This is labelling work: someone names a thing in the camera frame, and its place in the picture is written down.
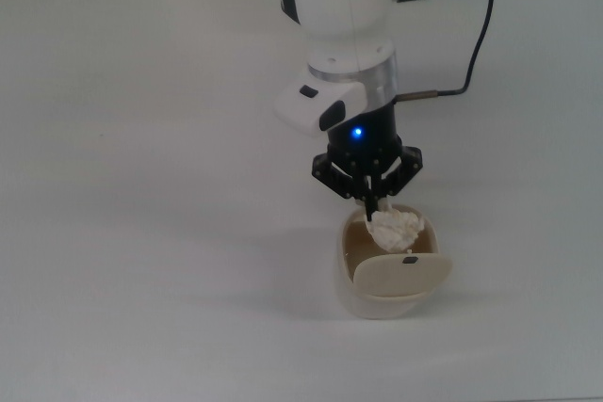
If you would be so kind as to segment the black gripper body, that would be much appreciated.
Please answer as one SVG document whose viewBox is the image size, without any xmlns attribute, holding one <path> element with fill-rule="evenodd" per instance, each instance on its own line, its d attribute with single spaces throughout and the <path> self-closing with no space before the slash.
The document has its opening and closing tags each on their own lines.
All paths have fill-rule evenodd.
<svg viewBox="0 0 603 402">
<path fill-rule="evenodd" d="M 382 171 L 401 156 L 393 104 L 344 121 L 328 132 L 327 155 L 343 170 L 354 161 L 359 167 L 378 160 Z"/>
</svg>

